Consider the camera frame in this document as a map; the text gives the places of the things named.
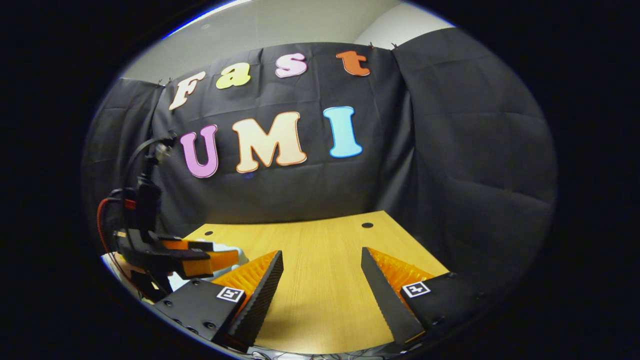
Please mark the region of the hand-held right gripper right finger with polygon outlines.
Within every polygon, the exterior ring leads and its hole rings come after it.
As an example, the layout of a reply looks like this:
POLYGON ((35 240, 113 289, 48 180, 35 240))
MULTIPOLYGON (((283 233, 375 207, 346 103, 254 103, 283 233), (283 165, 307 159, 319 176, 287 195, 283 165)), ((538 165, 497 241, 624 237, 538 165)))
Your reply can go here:
POLYGON ((431 254, 421 266, 364 246, 361 270, 398 346, 434 345, 457 335, 501 298, 431 254))

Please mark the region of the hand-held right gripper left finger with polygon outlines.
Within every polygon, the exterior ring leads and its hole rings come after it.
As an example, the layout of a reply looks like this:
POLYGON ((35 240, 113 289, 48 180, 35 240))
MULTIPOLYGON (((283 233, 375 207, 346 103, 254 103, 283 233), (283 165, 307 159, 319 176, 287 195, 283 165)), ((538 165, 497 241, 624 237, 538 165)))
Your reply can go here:
POLYGON ((256 341, 284 272, 271 251, 215 280, 190 280, 153 307, 205 341, 246 351, 256 341))

